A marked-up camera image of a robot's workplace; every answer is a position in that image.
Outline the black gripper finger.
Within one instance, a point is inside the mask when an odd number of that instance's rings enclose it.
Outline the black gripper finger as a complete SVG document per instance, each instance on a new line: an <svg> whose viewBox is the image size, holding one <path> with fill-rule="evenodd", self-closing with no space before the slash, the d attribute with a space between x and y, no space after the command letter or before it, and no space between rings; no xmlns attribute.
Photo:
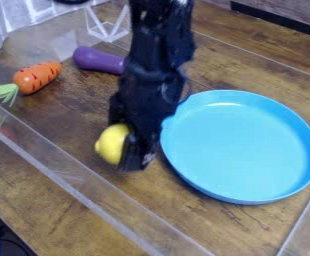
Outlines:
<svg viewBox="0 0 310 256"><path fill-rule="evenodd" d="M108 124L130 125L124 103L118 94L110 98Z"/></svg>
<svg viewBox="0 0 310 256"><path fill-rule="evenodd" d="M158 143L158 136L145 139L134 133L128 134L122 146L119 170L122 172L145 170L155 158Z"/></svg>

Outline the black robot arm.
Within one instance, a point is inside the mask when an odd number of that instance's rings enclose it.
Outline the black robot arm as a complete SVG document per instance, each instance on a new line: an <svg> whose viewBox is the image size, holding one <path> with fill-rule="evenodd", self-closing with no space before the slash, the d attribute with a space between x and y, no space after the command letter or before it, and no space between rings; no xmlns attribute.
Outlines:
<svg viewBox="0 0 310 256"><path fill-rule="evenodd" d="M162 122L177 112L187 77L183 64L197 49L191 31L194 0L128 0L133 40L108 122L131 133L118 168L143 170L159 145Z"/></svg>

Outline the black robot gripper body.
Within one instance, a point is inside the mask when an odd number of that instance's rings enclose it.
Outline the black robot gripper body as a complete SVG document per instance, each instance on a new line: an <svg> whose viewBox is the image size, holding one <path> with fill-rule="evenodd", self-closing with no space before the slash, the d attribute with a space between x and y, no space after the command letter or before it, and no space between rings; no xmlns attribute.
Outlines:
<svg viewBox="0 0 310 256"><path fill-rule="evenodd" d="M186 82L182 68L147 71L135 63L127 65L118 98L126 120L139 134L161 132L163 120L177 111Z"/></svg>

